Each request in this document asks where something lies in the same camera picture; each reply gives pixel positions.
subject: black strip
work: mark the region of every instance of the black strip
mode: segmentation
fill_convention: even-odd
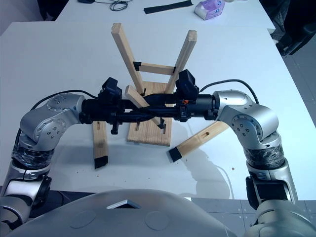
[[[171,156],[171,159],[173,162],[176,162],[177,160],[181,159],[182,158],[182,155],[181,153],[179,152],[178,148],[175,147],[171,150],[169,150],[169,154]]]
[[[133,62],[135,70],[139,71],[139,67],[142,65],[141,62]]]
[[[162,5],[162,6],[153,6],[153,7],[146,7],[144,8],[144,11],[146,14],[155,13],[159,11],[167,11],[170,9],[185,7],[185,6],[192,6],[191,0],[177,2],[169,5]]]
[[[103,157],[98,157],[94,159],[94,168],[100,168],[106,164],[108,164],[109,157],[108,156],[103,156]]]
[[[144,95],[145,95],[145,93],[146,93],[146,87],[145,87],[145,89],[144,89],[144,92],[143,92],[143,93],[141,93],[140,95],[141,95],[141,96],[144,96]]]

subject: purple tissue box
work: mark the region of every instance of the purple tissue box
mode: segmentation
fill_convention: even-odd
[[[225,0],[200,1],[194,12],[204,20],[219,16],[223,12]]]

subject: broken wooden leg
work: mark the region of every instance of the broken wooden leg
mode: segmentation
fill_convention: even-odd
[[[128,85],[125,90],[125,96],[129,99],[137,108],[147,107],[149,104],[146,100],[135,90],[134,87]],[[151,119],[154,124],[160,126],[160,118],[154,117]]]
[[[211,126],[206,127],[205,129],[193,135],[175,148],[169,150],[172,161],[175,162],[181,159],[186,154],[194,151],[205,142],[208,142],[221,132],[225,131],[227,128],[229,128],[229,126],[224,122],[215,122]]]
[[[106,125],[103,121],[93,122],[93,150],[95,169],[108,164],[109,157]]]

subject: gray floor tile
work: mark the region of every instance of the gray floor tile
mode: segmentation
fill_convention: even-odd
[[[251,225],[255,222],[255,214],[244,214],[243,215],[243,221],[245,223],[245,229],[246,231],[251,227]]]
[[[310,221],[316,227],[316,215],[315,214],[310,215]]]
[[[316,67],[299,66],[298,68],[310,88],[313,97],[316,98]]]
[[[310,40],[306,45],[293,54],[293,58],[299,66],[313,67],[316,61],[316,42]]]
[[[316,126],[316,104],[312,101],[304,101],[304,103],[308,112],[310,113],[314,125]]]
[[[293,58],[291,55],[288,55],[286,57],[283,57],[283,60],[286,64],[286,67],[288,71],[290,72],[293,81],[300,92],[300,95],[304,101],[313,101],[315,98],[313,97],[313,94],[308,87],[300,69],[294,62]]]
[[[316,214],[316,200],[305,201],[308,214]]]
[[[253,209],[248,200],[240,200],[241,202],[241,207],[242,207],[242,212],[245,213],[245,214],[255,214],[256,213],[256,210]]]
[[[215,219],[222,222],[238,237],[243,236],[243,234],[245,233],[242,214],[232,214],[232,213],[209,213],[209,214],[213,216]]]
[[[192,202],[207,212],[242,213],[240,200],[192,198]]]

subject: black cable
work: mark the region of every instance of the black cable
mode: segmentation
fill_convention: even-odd
[[[255,99],[255,102],[257,104],[259,104],[259,100],[258,100],[255,92],[253,91],[253,89],[250,87],[250,85],[245,83],[243,80],[239,80],[239,79],[229,79],[229,80],[221,80],[221,81],[213,82],[213,83],[210,83],[210,84],[206,85],[205,87],[203,87],[200,90],[200,92],[204,91],[205,89],[209,88],[210,86],[218,85],[218,84],[222,84],[222,83],[227,83],[227,82],[240,82],[241,84],[245,85],[249,89],[249,91],[251,92],[253,98]]]
[[[36,104],[33,105],[33,107],[30,109],[30,110],[34,110],[39,104],[41,104],[43,101],[45,100],[48,100],[52,97],[54,97],[55,95],[59,95],[59,94],[62,94],[62,93],[70,93],[70,92],[80,92],[80,93],[83,93],[83,94],[86,94],[88,96],[90,96],[91,98],[93,99],[98,99],[98,97],[94,96],[94,95],[91,95],[90,93],[84,91],[84,90],[65,90],[65,91],[61,91],[61,92],[58,92],[58,93],[55,93],[55,94],[52,94],[52,95],[49,95],[49,96],[46,96],[45,98],[41,99],[40,101],[38,101]],[[18,130],[18,133],[16,134],[16,137],[15,137],[15,145],[17,146],[18,143],[19,143],[19,138],[20,138],[20,135],[21,135],[21,129],[19,128]]]
[[[64,198],[64,195],[60,192],[60,191],[57,191],[60,196],[61,196],[61,205],[63,206],[65,204],[65,198]]]
[[[104,4],[109,4],[109,8],[111,11],[122,11],[124,9],[126,9],[128,7],[128,3],[130,1],[133,1],[133,0],[129,0],[129,1],[121,1],[121,0],[109,0],[111,2],[104,2],[104,1],[94,1],[94,2],[97,2],[97,3],[104,3]]]

